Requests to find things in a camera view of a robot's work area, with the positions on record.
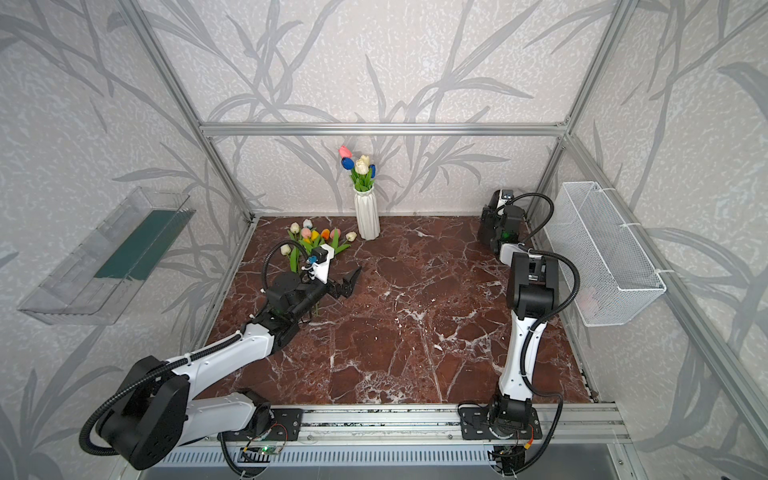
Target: white tulip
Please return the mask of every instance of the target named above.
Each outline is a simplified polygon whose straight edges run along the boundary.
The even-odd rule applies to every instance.
[[[366,165],[366,162],[362,161],[362,159],[358,159],[358,161],[355,162],[355,172],[360,175],[367,175],[368,165]]]

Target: leaf pattern wallpaper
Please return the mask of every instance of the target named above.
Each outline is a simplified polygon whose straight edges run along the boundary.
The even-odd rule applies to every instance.
[[[141,4],[208,122],[563,121],[614,9],[612,0]],[[353,212],[342,144],[372,155],[383,211],[475,214],[500,187],[534,190],[554,138],[216,139],[253,211],[282,214]]]
[[[112,2],[0,5],[0,478],[107,478],[77,431],[135,361],[187,351],[247,230]],[[113,326],[16,310],[136,186],[197,212]]]
[[[576,126],[768,392],[768,2],[641,2]],[[583,180],[566,156],[562,181]],[[663,300],[577,344],[651,478],[768,478],[768,460]]]

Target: white wire mesh basket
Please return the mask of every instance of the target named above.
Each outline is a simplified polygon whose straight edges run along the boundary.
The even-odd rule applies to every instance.
[[[545,232],[578,268],[574,303],[586,326],[624,325],[667,291],[631,228],[597,183],[562,184]],[[561,270],[572,288],[571,270]]]

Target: metal mounting plate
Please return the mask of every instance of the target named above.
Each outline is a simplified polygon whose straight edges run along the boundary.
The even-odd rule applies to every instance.
[[[464,440],[499,440],[500,438],[491,432],[488,425],[488,407],[461,407],[458,409],[458,416],[462,423],[462,438]],[[533,425],[534,440],[541,440],[541,423],[538,421],[536,409],[531,408],[531,425]],[[520,440],[531,438],[529,429],[520,430]]]
[[[299,430],[301,430],[301,417],[304,411],[302,409],[272,409],[275,415],[275,426],[272,431],[263,438],[262,442],[295,442],[299,439]],[[247,442],[246,437],[241,432],[227,432],[224,434],[227,442]]]

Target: red marble table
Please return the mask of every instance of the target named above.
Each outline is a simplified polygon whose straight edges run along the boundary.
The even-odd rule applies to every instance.
[[[269,248],[298,218],[262,218],[209,343],[233,333],[265,299]],[[312,218],[318,230],[356,229],[355,217]],[[331,278],[362,266],[350,299],[326,296],[283,351],[245,366],[201,394],[250,388],[273,404],[487,402],[504,368],[510,312],[508,267],[476,240],[474,217],[381,217],[381,236],[358,237]],[[273,258],[270,280],[288,268]],[[559,320],[544,331],[533,383],[566,402],[589,402]],[[535,398],[534,402],[553,402]]]

